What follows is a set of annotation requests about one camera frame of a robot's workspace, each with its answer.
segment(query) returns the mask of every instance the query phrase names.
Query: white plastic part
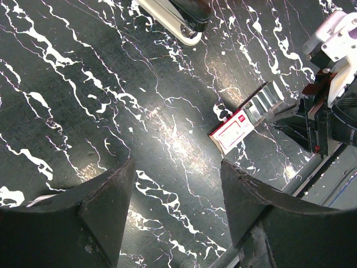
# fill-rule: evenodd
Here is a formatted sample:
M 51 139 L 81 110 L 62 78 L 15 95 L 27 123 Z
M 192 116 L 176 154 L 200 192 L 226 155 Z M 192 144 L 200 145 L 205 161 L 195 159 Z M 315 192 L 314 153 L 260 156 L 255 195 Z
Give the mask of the white plastic part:
M 302 51 L 305 55 L 310 54 L 319 43 L 326 42 L 334 33 L 336 26 L 347 15 L 343 11 L 335 11 L 316 30 L 309 40 L 303 45 Z
M 181 25 L 184 19 L 168 0 L 136 0 L 136 2 L 185 45 L 194 46 L 201 40 L 201 32 L 193 38 L 182 35 Z
M 351 13 L 342 18 L 334 29 L 334 34 L 322 45 L 322 51 L 336 66 L 331 70 L 335 77 L 331 81 L 327 106 L 332 107 L 337 97 L 345 93 L 347 85 L 351 84 L 357 75 L 357 39 L 349 32 L 356 29 L 357 13 Z
M 322 44 L 322 51 L 333 61 L 337 62 L 347 55 L 357 54 L 357 39 L 353 39 L 349 32 L 354 30 L 357 25 L 353 22 L 357 20 L 357 13 L 346 15 L 335 27 L 334 33 Z
M 349 34 L 356 29 L 357 13 L 347 14 L 335 11 L 304 44 L 303 52 L 308 55 L 320 43 L 321 50 L 333 61 L 335 66 L 330 72 L 336 74 L 330 85 L 327 105 L 332 107 L 337 97 L 345 92 L 345 87 L 357 75 L 357 39 Z
M 355 55 L 345 57 L 348 64 L 341 69 L 331 81 L 329 98 L 327 100 L 327 106 L 329 108 L 332 107 L 337 97 L 345 93 L 345 87 L 350 85 L 355 79 L 355 75 L 357 74 L 357 49 L 355 50 Z

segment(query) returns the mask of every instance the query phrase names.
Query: black marble surface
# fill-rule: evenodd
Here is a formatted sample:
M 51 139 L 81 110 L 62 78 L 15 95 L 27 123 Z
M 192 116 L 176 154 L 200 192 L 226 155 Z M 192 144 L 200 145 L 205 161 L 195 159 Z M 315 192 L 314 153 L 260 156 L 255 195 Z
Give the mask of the black marble surface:
M 262 83 L 292 103 L 303 43 L 350 0 L 212 1 L 195 47 L 135 1 L 1 0 L 0 203 L 26 205 L 137 164 L 119 267 L 209 267 L 231 244 L 208 133 Z M 226 156 L 283 189 L 309 160 L 260 125 Z

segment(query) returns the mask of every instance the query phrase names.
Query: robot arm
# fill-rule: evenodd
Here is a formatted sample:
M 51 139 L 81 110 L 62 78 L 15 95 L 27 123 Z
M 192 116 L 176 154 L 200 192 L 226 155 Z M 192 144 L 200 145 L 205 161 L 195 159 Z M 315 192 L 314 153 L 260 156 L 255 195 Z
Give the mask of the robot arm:
M 331 108 L 357 74 L 357 13 L 335 11 L 304 44 L 303 52 L 324 73 L 335 74 L 327 101 Z
M 322 157 L 339 143 L 357 147 L 357 13 L 335 11 L 304 44 L 320 71 L 271 126 Z
M 207 28 L 211 8 L 203 0 L 136 0 L 155 20 L 187 46 Z

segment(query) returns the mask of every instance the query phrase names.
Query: white robot link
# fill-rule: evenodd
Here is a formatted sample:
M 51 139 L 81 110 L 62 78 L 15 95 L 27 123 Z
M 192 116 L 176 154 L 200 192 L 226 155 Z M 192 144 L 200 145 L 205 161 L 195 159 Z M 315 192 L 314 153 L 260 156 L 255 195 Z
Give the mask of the white robot link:
M 335 74 L 328 100 L 331 108 L 357 75 L 357 13 L 332 13 L 304 44 L 303 52 L 324 73 Z
M 201 40 L 211 16 L 211 8 L 203 0 L 136 2 L 187 46 L 194 46 Z

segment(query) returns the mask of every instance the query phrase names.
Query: marble floor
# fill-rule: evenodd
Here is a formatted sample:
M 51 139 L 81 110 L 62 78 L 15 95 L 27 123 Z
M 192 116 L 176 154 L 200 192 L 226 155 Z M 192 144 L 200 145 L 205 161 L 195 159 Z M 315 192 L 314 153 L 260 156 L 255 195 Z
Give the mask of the marble floor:
M 301 47 L 356 0 L 213 0 L 187 47 L 130 0 L 0 1 L 0 204 L 60 193 L 128 157 L 138 180 L 118 267 L 209 267 L 230 246 L 208 133 L 275 80 L 295 101 Z M 283 189 L 309 160 L 260 125 L 225 158 Z

